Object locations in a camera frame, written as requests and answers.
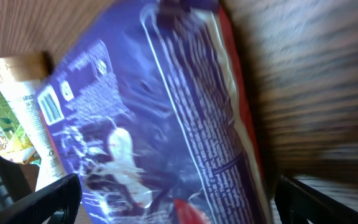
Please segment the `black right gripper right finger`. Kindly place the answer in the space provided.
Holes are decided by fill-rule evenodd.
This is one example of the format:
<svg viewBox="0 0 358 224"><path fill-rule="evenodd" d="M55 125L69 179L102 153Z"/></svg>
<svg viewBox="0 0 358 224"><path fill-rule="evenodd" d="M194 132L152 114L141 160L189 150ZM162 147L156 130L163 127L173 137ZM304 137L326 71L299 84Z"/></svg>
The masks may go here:
<svg viewBox="0 0 358 224"><path fill-rule="evenodd" d="M358 224L358 212L299 180L280 176L274 198L283 224Z"/></svg>

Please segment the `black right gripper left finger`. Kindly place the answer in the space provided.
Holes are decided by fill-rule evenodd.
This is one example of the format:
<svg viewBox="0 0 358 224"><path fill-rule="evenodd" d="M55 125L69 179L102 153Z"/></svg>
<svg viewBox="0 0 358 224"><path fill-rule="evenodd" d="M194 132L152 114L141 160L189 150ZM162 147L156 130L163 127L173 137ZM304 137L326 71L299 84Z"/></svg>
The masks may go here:
<svg viewBox="0 0 358 224"><path fill-rule="evenodd" d="M68 174L0 211L0 224L74 224L82 189L79 177Z"/></svg>

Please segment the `green juice carton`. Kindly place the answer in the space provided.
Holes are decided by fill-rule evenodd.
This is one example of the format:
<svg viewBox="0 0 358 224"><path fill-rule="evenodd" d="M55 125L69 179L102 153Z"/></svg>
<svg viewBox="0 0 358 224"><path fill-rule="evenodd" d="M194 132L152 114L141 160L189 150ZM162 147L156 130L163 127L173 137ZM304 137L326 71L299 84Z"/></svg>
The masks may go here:
<svg viewBox="0 0 358 224"><path fill-rule="evenodd" d="M24 128L0 92L0 156L17 164L40 162Z"/></svg>

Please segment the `purple Carefree packet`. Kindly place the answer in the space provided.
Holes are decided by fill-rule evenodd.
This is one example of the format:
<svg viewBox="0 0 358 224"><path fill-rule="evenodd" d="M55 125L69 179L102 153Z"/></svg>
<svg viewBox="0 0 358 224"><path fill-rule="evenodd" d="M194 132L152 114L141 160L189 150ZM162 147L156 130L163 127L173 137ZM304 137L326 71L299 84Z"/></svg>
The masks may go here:
<svg viewBox="0 0 358 224"><path fill-rule="evenodd" d="M93 223L271 223L218 1L118 1L37 90Z"/></svg>

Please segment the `white tube gold cap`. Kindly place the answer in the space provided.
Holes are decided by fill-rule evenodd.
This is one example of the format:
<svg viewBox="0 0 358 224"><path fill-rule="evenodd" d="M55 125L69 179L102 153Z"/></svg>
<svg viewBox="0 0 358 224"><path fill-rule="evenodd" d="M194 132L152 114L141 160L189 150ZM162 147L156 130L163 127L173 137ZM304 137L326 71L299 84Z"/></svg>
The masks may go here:
<svg viewBox="0 0 358 224"><path fill-rule="evenodd" d="M48 63L43 53L0 57L0 92L41 158L36 191L67 174L53 147L35 97L36 89L48 75Z"/></svg>

